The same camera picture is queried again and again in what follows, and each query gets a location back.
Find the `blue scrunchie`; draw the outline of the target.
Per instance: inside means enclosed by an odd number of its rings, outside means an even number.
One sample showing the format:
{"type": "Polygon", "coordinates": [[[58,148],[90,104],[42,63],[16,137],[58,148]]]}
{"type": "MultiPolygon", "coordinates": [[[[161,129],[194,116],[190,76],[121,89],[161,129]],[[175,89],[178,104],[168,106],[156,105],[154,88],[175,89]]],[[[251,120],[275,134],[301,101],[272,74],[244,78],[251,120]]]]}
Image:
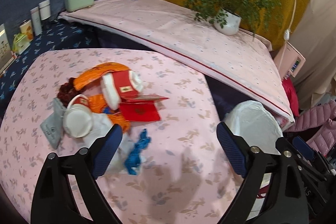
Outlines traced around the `blue scrunchie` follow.
{"type": "Polygon", "coordinates": [[[147,129],[145,128],[139,134],[138,141],[134,144],[133,149],[124,161],[124,166],[128,174],[134,176],[137,175],[137,170],[139,170],[141,165],[141,153],[143,150],[147,149],[150,142],[151,137],[148,136],[147,129]]]}

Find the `orange printed wrapper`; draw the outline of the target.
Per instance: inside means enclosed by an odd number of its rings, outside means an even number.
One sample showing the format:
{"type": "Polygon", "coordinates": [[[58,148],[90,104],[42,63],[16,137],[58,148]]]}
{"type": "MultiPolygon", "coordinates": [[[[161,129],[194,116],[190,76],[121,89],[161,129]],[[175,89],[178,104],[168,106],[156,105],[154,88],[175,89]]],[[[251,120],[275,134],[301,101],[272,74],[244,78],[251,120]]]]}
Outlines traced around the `orange printed wrapper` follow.
{"type": "Polygon", "coordinates": [[[127,121],[120,110],[112,110],[102,94],[88,97],[89,108],[93,113],[106,114],[113,124],[119,124],[123,133],[127,133],[130,129],[130,121],[127,121]]]}

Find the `grey drawstring pouch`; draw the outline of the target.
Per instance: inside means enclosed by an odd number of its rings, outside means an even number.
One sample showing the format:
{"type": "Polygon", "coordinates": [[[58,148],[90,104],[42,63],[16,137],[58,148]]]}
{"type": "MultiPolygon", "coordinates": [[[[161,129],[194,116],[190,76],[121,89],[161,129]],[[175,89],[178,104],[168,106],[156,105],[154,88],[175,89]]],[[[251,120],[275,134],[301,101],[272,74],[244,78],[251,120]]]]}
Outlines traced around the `grey drawstring pouch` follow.
{"type": "Polygon", "coordinates": [[[53,149],[57,149],[63,136],[63,116],[66,108],[59,98],[52,101],[53,112],[40,125],[42,132],[53,149]]]}

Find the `red envelope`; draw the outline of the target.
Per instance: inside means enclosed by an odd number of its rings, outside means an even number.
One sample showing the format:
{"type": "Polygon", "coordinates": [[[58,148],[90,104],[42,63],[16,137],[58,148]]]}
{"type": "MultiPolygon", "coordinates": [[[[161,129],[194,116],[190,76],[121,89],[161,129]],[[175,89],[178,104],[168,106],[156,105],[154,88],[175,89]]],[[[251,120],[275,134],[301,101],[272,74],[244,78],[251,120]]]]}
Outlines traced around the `red envelope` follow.
{"type": "Polygon", "coordinates": [[[122,116],[130,122],[156,122],[160,121],[161,117],[155,104],[167,99],[168,97],[157,94],[126,97],[119,104],[119,110],[122,116]]]}

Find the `crushed red white paper cup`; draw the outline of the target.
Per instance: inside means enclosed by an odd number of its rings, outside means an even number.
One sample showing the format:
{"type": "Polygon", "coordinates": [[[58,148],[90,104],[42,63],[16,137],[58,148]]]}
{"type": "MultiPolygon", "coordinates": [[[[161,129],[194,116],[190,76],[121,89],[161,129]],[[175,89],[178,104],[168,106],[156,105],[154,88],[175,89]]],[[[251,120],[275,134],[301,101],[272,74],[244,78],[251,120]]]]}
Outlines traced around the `crushed red white paper cup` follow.
{"type": "Polygon", "coordinates": [[[108,72],[101,77],[100,85],[112,110],[117,110],[122,100],[135,98],[143,91],[142,80],[132,70],[108,72]]]}

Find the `dark red velvet scrunchie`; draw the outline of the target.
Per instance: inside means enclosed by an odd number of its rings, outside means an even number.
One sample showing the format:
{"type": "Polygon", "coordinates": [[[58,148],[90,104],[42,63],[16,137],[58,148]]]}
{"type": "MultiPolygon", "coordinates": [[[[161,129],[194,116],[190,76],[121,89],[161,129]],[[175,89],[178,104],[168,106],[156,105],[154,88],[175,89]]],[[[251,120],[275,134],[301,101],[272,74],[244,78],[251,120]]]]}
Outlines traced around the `dark red velvet scrunchie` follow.
{"type": "Polygon", "coordinates": [[[61,85],[57,98],[63,104],[64,107],[67,107],[70,101],[77,95],[79,92],[74,87],[74,78],[69,78],[68,82],[61,85]]]}

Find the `orange plastic snack bag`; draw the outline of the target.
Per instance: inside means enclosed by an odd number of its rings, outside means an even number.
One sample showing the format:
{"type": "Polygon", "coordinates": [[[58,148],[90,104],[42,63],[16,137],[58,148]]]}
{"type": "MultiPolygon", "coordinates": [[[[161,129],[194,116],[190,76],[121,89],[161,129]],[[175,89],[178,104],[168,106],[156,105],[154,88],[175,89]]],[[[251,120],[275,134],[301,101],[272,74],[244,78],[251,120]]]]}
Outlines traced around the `orange plastic snack bag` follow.
{"type": "Polygon", "coordinates": [[[73,81],[73,86],[77,91],[82,90],[85,86],[90,83],[96,81],[103,75],[107,73],[120,72],[120,71],[129,71],[130,68],[126,65],[115,63],[115,62],[107,62],[96,65],[91,69],[86,70],[78,77],[76,77],[73,81]]]}

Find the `pink puffer jacket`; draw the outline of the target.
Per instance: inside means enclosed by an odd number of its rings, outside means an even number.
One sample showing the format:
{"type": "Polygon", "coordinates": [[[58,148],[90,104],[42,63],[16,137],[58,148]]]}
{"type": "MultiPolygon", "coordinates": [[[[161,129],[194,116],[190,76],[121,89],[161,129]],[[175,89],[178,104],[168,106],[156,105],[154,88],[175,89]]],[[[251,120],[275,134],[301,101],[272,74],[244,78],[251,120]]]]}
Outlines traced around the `pink puffer jacket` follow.
{"type": "Polygon", "coordinates": [[[327,157],[335,146],[335,101],[306,110],[284,132],[290,140],[297,136],[327,157]]]}

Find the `pink floral bed cover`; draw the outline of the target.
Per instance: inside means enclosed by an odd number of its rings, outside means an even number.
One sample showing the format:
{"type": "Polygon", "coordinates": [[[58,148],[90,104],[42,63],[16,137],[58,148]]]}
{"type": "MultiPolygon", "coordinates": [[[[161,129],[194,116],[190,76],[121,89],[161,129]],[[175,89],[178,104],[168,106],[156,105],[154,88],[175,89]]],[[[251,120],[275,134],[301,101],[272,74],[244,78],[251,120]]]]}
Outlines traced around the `pink floral bed cover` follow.
{"type": "Polygon", "coordinates": [[[261,102],[283,128],[294,121],[268,48],[250,34],[226,36],[163,0],[99,0],[60,18],[126,37],[225,83],[261,102]]]}

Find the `pink appliance box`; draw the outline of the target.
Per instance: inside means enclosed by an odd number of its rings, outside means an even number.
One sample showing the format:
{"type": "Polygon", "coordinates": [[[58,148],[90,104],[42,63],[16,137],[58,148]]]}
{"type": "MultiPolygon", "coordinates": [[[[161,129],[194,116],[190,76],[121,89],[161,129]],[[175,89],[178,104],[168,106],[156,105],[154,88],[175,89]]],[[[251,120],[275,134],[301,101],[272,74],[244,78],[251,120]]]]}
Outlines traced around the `pink appliance box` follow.
{"type": "Polygon", "coordinates": [[[285,42],[273,61],[283,80],[289,77],[296,77],[306,59],[291,43],[285,42]]]}

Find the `navy floral cloth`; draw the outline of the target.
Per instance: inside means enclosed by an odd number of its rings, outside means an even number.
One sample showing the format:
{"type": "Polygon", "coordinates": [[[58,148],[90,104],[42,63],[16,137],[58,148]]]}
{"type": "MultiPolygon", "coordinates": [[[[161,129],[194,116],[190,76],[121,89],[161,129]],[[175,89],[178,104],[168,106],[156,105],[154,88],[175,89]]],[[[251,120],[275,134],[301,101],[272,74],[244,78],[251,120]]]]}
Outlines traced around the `navy floral cloth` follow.
{"type": "Polygon", "coordinates": [[[27,69],[38,56],[46,51],[98,47],[100,43],[92,28],[65,20],[53,21],[50,28],[34,37],[30,46],[1,75],[1,117],[27,69]]]}

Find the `white desk calendar card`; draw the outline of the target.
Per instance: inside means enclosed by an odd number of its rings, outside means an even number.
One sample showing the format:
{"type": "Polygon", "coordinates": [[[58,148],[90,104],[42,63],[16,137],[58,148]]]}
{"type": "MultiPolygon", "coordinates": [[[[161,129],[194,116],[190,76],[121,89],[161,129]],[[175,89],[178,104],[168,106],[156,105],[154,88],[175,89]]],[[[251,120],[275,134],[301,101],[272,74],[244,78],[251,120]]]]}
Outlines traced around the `white desk calendar card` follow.
{"type": "Polygon", "coordinates": [[[11,50],[4,24],[0,26],[0,58],[0,73],[2,76],[17,58],[16,54],[11,50]]]}

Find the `mint green tissue box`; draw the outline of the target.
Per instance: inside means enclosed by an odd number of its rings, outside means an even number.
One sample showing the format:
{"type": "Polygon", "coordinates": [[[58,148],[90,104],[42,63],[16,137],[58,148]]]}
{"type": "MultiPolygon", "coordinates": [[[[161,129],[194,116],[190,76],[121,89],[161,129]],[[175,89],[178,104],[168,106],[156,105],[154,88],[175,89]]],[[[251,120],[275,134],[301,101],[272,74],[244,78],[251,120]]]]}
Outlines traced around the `mint green tissue box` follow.
{"type": "Polygon", "coordinates": [[[64,6],[68,12],[74,12],[91,7],[95,0],[64,0],[64,6]]]}

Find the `tall white bottle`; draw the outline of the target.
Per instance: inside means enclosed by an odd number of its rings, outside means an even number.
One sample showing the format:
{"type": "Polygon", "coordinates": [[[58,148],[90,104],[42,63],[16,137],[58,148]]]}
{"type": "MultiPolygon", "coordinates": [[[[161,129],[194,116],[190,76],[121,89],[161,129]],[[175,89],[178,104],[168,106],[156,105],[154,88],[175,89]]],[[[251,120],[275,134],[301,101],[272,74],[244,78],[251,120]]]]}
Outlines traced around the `tall white bottle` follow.
{"type": "Polygon", "coordinates": [[[33,24],[35,35],[39,36],[42,34],[42,24],[41,24],[41,19],[40,19],[40,14],[39,14],[39,8],[34,7],[33,9],[30,10],[30,14],[31,14],[31,21],[33,24]]]}

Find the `white cylindrical jar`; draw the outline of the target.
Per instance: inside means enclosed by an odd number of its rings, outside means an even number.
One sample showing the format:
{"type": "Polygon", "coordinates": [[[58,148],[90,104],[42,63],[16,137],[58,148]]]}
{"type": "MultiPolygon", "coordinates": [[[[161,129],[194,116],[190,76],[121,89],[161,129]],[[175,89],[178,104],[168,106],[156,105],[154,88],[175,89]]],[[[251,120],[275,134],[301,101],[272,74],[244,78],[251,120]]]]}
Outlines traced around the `white cylindrical jar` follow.
{"type": "Polygon", "coordinates": [[[39,14],[41,20],[47,20],[51,17],[50,0],[45,0],[39,3],[39,14]]]}

